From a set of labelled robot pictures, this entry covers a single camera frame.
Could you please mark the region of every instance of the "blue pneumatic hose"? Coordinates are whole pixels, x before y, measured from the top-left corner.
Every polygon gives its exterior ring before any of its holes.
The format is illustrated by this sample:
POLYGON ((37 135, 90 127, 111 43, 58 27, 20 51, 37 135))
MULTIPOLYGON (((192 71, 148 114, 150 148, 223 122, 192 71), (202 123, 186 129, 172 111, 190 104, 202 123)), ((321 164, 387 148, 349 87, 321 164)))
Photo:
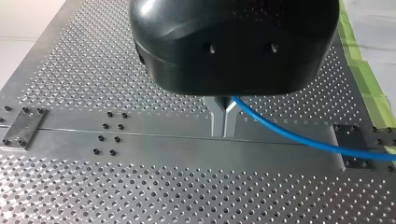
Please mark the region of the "blue pneumatic hose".
POLYGON ((263 118, 261 115, 259 115, 254 110, 252 110, 248 105, 246 105, 244 102, 242 102, 242 100, 239 99, 239 97, 233 96, 233 100, 246 113, 248 113, 254 119, 258 120, 261 124, 263 124, 267 128, 269 128, 272 131, 279 133, 293 141, 304 144, 306 146, 315 147, 315 148, 325 150, 325 151, 330 151, 333 153, 340 153, 340 154, 350 156, 350 157, 359 157, 359 158, 364 158, 364 159, 368 159, 368 160, 376 160, 376 161, 396 161, 396 155, 391 155, 388 153, 369 152, 369 151, 365 151, 365 150, 351 149, 351 148, 347 148, 347 147, 332 146, 332 145, 320 143, 320 142, 314 141, 312 139, 300 136, 296 133, 289 132, 288 130, 285 130, 285 129, 275 125, 273 122, 269 121, 268 119, 263 118))

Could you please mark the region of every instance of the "black bolt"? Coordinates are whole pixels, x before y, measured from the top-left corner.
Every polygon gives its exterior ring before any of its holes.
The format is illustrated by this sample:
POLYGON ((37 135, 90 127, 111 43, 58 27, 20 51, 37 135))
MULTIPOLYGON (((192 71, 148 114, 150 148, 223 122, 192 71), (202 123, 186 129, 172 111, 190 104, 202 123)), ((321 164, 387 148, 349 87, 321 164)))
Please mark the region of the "black bolt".
POLYGON ((349 166, 350 163, 352 163, 352 160, 347 161, 347 162, 346 162, 346 166, 349 166))
POLYGON ((368 161, 364 161, 363 162, 363 167, 367 167, 367 166, 369 166, 369 162, 368 161))
POLYGON ((23 147, 24 144, 25 144, 25 142, 24 142, 23 140, 19 140, 19 141, 18 141, 18 144, 19 144, 21 147, 23 147))
POLYGON ((94 148, 92 152, 93 152, 93 154, 97 155, 97 154, 99 154, 100 151, 99 151, 99 149, 94 148))
POLYGON ((393 166, 388 166, 387 167, 387 171, 388 172, 393 172, 395 170, 395 168, 393 166))
POLYGON ((352 127, 350 127, 350 131, 352 131, 352 132, 356 132, 358 129, 359 128, 356 125, 352 125, 352 127))
POLYGON ((44 113, 44 110, 45 110, 44 108, 38 108, 37 113, 42 114, 42 113, 44 113))

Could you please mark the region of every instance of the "metal workbench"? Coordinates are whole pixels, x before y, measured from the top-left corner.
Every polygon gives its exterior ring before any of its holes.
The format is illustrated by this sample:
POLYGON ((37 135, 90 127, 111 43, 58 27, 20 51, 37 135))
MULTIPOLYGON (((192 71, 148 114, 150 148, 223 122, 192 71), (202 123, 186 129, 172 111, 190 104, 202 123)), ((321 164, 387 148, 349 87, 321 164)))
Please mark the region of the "metal workbench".
MULTIPOLYGON (((372 132, 338 35, 304 90, 243 99, 322 142, 334 143, 336 123, 358 126, 371 150, 396 139, 372 132)), ((234 137, 212 137, 201 97, 164 91, 146 75, 127 0, 67 0, 0 106, 0 137, 23 106, 47 110, 26 150, 0 150, 0 223, 396 223, 389 162, 347 168, 340 155, 242 112, 234 137)))

